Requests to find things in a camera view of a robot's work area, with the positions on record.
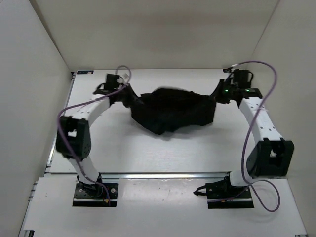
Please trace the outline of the black pleated skirt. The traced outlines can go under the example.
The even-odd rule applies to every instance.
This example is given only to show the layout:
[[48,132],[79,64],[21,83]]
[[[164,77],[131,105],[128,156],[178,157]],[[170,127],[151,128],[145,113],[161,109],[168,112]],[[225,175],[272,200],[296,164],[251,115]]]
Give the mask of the black pleated skirt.
[[139,125],[156,135],[191,125],[211,124],[216,109],[210,95],[165,87],[140,96],[129,88],[122,102],[131,109],[131,117]]

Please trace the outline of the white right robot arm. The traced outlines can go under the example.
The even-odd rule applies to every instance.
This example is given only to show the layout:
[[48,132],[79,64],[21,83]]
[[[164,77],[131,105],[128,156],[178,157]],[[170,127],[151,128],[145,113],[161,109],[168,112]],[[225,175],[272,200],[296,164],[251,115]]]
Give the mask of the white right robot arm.
[[234,100],[245,116],[255,146],[247,156],[242,149],[241,169],[229,173],[229,181],[221,186],[222,194],[228,198],[239,192],[239,187],[250,185],[264,178],[283,177],[288,173],[294,152],[291,140],[285,140],[272,123],[264,106],[259,89],[238,87],[229,80],[221,79],[214,91],[215,101],[227,104]]

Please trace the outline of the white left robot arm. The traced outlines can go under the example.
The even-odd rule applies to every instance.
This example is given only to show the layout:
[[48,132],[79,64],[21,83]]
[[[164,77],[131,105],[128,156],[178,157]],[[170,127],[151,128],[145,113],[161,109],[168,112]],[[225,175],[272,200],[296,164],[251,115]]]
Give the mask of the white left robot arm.
[[93,197],[101,195],[103,184],[100,181],[100,173],[89,157],[92,148],[90,127],[103,112],[110,108],[110,98],[122,94],[128,86],[129,83],[120,85],[118,89],[106,91],[105,95],[94,94],[87,102],[62,110],[64,112],[78,108],[70,116],[62,116],[60,112],[57,118],[56,151],[69,161],[77,172],[79,181],[86,184],[87,192]]

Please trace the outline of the left corner table label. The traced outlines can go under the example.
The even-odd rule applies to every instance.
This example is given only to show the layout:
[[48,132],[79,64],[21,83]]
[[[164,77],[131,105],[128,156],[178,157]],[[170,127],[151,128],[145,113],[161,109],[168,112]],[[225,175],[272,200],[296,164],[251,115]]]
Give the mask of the left corner table label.
[[93,70],[78,70],[77,71],[77,75],[89,75],[89,74],[93,74],[94,71]]

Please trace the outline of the aluminium table edge rail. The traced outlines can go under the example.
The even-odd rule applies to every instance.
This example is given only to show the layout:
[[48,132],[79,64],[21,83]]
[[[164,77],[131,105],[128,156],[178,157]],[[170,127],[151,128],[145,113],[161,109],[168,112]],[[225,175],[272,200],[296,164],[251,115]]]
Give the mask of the aluminium table edge rail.
[[154,173],[102,173],[103,179],[212,179],[224,178],[227,172],[154,172]]

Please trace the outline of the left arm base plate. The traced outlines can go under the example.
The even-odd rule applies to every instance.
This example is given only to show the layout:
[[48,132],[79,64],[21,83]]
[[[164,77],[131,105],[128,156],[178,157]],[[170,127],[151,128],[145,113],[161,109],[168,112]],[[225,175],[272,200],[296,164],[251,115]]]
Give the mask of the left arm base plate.
[[119,191],[119,183],[103,183],[108,192],[99,185],[88,186],[84,183],[77,182],[73,196],[74,207],[116,207]]

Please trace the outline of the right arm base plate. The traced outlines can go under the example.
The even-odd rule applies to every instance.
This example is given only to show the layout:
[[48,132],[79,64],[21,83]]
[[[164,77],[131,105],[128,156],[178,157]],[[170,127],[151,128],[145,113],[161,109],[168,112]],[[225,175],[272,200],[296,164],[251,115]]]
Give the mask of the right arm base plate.
[[213,183],[206,183],[198,187],[193,194],[206,196],[208,209],[254,208],[249,188],[247,186],[232,186],[227,178]]

